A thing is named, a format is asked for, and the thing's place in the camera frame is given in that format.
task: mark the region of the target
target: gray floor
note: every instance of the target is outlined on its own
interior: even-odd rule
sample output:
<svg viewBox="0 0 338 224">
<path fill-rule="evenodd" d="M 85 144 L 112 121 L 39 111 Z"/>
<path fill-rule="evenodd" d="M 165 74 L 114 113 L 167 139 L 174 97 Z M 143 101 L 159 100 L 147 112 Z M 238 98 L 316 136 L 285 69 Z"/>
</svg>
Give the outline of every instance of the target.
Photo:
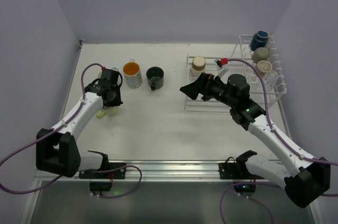
<svg viewBox="0 0 338 224">
<path fill-rule="evenodd" d="M 89 196 L 87 182 L 58 182 L 38 198 L 32 224 L 53 223 L 222 223 L 219 200 L 226 183 L 142 183 L 119 199 Z M 115 182 L 109 194 L 123 193 L 132 183 Z M 254 195 L 271 209 L 276 224 L 313 224 L 309 208 L 301 209 L 283 190 L 259 187 Z M 223 212 L 229 224 L 270 224 L 266 210 L 251 201 L 226 195 Z"/>
</svg>

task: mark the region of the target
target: dish rack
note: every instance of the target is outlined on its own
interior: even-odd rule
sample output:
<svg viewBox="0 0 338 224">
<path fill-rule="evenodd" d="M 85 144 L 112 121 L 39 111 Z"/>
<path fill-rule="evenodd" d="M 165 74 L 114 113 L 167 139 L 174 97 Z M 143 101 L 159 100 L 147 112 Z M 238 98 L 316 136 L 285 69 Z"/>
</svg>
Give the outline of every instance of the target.
<svg viewBox="0 0 338 224">
<path fill-rule="evenodd" d="M 252 38 L 253 35 L 240 35 L 239 42 L 235 45 L 232 54 L 224 54 L 224 58 L 243 59 L 255 66 L 255 64 L 251 60 L 251 55 L 253 52 L 249 47 Z M 268 61 L 273 66 L 273 70 L 275 70 L 279 74 L 275 87 L 267 92 L 268 107 L 270 108 L 284 94 L 286 94 L 286 84 L 284 81 L 283 70 L 280 65 L 275 39 L 271 35 L 269 36 L 269 41 L 266 45 L 266 48 L 269 49 Z M 186 57 L 187 84 L 194 82 L 198 78 L 195 77 L 194 75 L 191 75 L 190 73 L 190 68 L 194 57 L 195 56 L 191 56 L 189 54 Z M 205 73 L 211 74 L 217 73 L 217 68 L 214 63 L 216 59 L 220 58 L 205 57 L 206 60 Z M 264 93 L 262 90 L 261 83 L 258 77 L 256 76 L 255 72 L 249 66 L 241 62 L 231 61 L 228 63 L 228 65 L 230 70 L 221 78 L 222 81 L 226 83 L 228 76 L 234 73 L 238 73 L 245 76 L 247 79 L 247 83 L 250 85 L 250 98 L 264 108 Z M 228 113 L 230 111 L 230 107 L 216 100 L 211 99 L 209 101 L 202 101 L 201 97 L 202 95 L 199 95 L 196 100 L 191 100 L 189 97 L 185 97 L 184 109 L 186 111 L 206 112 L 206 113 Z"/>
</svg>

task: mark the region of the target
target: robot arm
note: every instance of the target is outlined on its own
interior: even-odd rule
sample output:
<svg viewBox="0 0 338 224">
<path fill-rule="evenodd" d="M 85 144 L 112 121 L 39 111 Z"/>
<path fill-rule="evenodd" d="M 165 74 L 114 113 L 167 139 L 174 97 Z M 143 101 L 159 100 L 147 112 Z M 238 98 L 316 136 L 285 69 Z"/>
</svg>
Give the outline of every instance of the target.
<svg viewBox="0 0 338 224">
<path fill-rule="evenodd" d="M 76 141 L 89 120 L 102 107 L 120 106 L 121 77 L 118 71 L 105 69 L 99 79 L 85 87 L 85 98 L 81 98 L 69 113 L 51 129 L 41 129 L 36 138 L 40 138 L 64 125 L 58 132 L 36 145 L 36 167 L 39 170 L 72 177 L 78 171 L 103 169 L 108 156 L 95 151 L 79 152 Z M 80 112 L 68 121 L 83 104 Z"/>
<path fill-rule="evenodd" d="M 238 170 L 276 183 L 285 189 L 297 206 L 306 207 L 330 188 L 330 165 L 304 160 L 305 157 L 312 159 L 314 156 L 301 149 L 272 122 L 274 129 L 301 157 L 287 148 L 271 131 L 265 111 L 250 99 L 249 90 L 250 86 L 242 75 L 232 74 L 225 84 L 220 77 L 206 73 L 202 73 L 195 82 L 180 88 L 181 92 L 193 100 L 201 94 L 204 101 L 214 98 L 230 106 L 232 119 L 259 138 L 283 164 L 264 160 L 257 153 L 248 151 L 236 159 Z"/>
</svg>

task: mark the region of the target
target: black mug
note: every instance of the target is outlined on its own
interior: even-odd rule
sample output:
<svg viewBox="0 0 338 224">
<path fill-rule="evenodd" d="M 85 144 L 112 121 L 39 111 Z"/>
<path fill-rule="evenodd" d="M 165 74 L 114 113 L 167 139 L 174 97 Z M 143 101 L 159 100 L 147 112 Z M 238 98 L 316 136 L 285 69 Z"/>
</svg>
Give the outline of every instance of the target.
<svg viewBox="0 0 338 224">
<path fill-rule="evenodd" d="M 146 73 L 148 85 L 154 91 L 163 86 L 164 83 L 164 71 L 159 67 L 150 67 Z"/>
<path fill-rule="evenodd" d="M 250 43 L 250 48 L 252 51 L 255 51 L 259 47 L 265 47 L 268 41 L 269 41 L 268 32 L 260 30 L 253 35 L 253 38 Z"/>
</svg>

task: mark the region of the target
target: rack wire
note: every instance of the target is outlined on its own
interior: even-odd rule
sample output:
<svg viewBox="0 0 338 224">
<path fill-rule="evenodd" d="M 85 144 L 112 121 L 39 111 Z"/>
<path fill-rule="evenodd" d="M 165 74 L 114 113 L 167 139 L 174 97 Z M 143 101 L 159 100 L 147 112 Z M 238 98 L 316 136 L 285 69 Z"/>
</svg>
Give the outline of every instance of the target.
<svg viewBox="0 0 338 224">
<path fill-rule="evenodd" d="M 235 45 L 233 52 L 229 56 L 224 54 L 224 58 L 241 58 L 247 62 L 255 65 L 251 59 L 252 51 L 250 48 L 250 42 L 253 38 L 253 35 L 240 35 L 239 42 Z M 276 85 L 273 89 L 268 90 L 268 107 L 270 108 L 274 105 L 284 94 L 286 94 L 286 84 L 284 81 L 283 70 L 280 65 L 279 54 L 276 48 L 276 43 L 274 36 L 269 36 L 269 42 L 266 45 L 266 48 L 269 49 L 269 59 L 268 61 L 273 66 L 273 70 L 276 71 L 279 76 L 276 82 Z M 187 84 L 194 82 L 197 77 L 191 75 L 190 69 L 192 65 L 192 60 L 195 56 L 187 55 L 186 57 L 186 75 L 187 75 Z M 217 69 L 214 64 L 216 57 L 206 57 L 205 73 L 216 74 Z M 230 70 L 222 77 L 223 82 L 227 82 L 228 76 L 234 73 L 241 74 L 246 77 L 247 83 L 250 85 L 250 98 L 257 102 L 262 107 L 264 106 L 264 93 L 261 86 L 261 83 L 256 76 L 255 72 L 246 64 L 231 61 L 229 62 Z M 189 97 L 185 97 L 184 109 L 186 111 L 192 112 L 206 112 L 206 113 L 228 113 L 230 108 L 216 100 L 202 101 L 201 95 L 198 96 L 197 100 L 191 100 Z"/>
</svg>

